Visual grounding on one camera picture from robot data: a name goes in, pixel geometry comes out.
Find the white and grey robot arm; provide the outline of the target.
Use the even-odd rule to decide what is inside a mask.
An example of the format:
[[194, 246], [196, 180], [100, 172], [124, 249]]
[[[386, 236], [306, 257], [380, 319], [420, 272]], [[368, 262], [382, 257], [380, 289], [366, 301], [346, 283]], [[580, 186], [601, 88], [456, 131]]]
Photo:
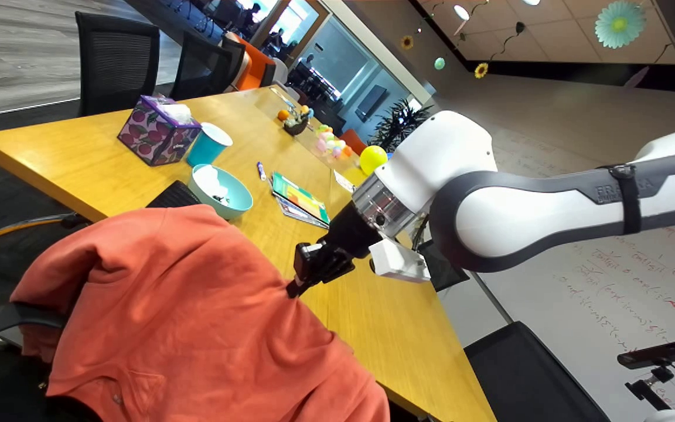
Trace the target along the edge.
[[297, 298], [353, 270], [426, 281], [426, 257], [396, 242], [426, 220], [447, 264], [498, 272], [546, 249], [675, 224], [675, 131], [626, 165], [531, 178], [497, 167], [492, 136], [478, 121], [437, 110], [423, 119], [353, 192], [313, 244], [294, 246]]

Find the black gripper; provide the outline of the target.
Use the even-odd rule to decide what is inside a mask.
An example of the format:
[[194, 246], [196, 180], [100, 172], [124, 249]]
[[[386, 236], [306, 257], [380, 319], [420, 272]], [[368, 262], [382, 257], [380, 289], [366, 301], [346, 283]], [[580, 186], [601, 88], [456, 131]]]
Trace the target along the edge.
[[331, 227], [320, 238], [313, 244], [299, 242], [294, 246], [294, 277], [287, 281], [286, 292], [297, 298], [313, 283], [328, 283], [352, 272], [353, 257], [366, 257], [368, 246], [375, 242], [380, 242], [380, 233], [359, 215], [353, 204], [346, 204], [331, 220]]

